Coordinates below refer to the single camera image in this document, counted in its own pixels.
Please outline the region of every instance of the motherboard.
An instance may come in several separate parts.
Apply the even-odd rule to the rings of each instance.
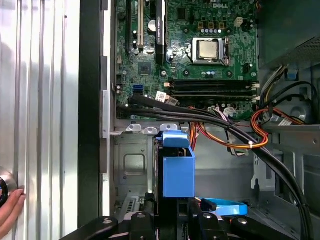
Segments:
[[[132,94],[235,119],[257,92],[255,0],[118,0],[118,104]],[[119,118],[135,116],[118,115]]]

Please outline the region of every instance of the green circuit board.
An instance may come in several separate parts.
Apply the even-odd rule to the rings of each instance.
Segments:
[[[257,31],[254,1],[239,0],[166,0],[165,42],[166,55],[163,64],[156,63],[156,32],[150,31],[154,21],[154,5],[150,0],[143,10],[143,50],[135,49],[133,34],[138,30],[139,0],[130,2],[130,25],[128,26],[128,0],[118,0],[117,47],[116,47],[116,100],[128,103],[135,86],[142,86],[141,94],[155,98],[158,91],[168,93],[164,87],[170,79],[179,80],[257,80]],[[235,26],[237,18],[243,20]],[[227,39],[227,64],[194,64],[190,58],[193,39]],[[221,102],[211,99],[220,105]],[[252,102],[232,102],[237,106],[235,117],[252,112]]]

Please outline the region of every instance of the cpu socket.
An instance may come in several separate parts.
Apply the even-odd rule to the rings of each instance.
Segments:
[[[194,65],[225,65],[229,66],[229,39],[199,38],[192,39],[188,57]]]

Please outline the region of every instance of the blue sata port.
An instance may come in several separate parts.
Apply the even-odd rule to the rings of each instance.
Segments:
[[[132,91],[134,94],[144,94],[144,86],[142,84],[133,85]]]

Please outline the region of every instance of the hand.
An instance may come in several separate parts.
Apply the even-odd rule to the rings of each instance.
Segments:
[[[14,191],[6,203],[0,208],[0,239],[11,231],[24,208],[26,196],[23,192],[24,190],[22,189]]]

